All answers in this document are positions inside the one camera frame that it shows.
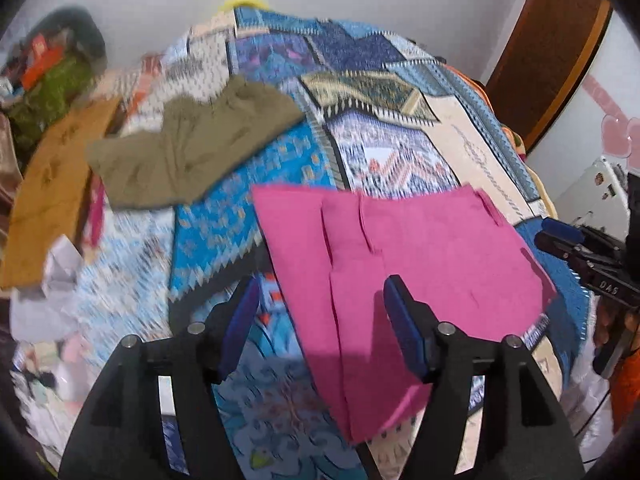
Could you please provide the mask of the person's right hand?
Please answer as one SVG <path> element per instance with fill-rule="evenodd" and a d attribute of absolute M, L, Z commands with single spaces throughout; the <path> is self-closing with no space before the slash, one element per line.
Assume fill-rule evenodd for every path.
<path fill-rule="evenodd" d="M 600 296 L 596 310 L 593 370 L 605 379 L 614 375 L 619 362 L 639 350 L 639 310 Z"/>

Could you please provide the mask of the orange sleeve forearm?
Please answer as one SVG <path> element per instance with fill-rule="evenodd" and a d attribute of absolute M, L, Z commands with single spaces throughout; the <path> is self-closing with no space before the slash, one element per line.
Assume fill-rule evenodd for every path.
<path fill-rule="evenodd" d="M 624 426 L 640 396 L 640 353 L 636 350 L 617 363 L 610 378 L 613 431 Z"/>

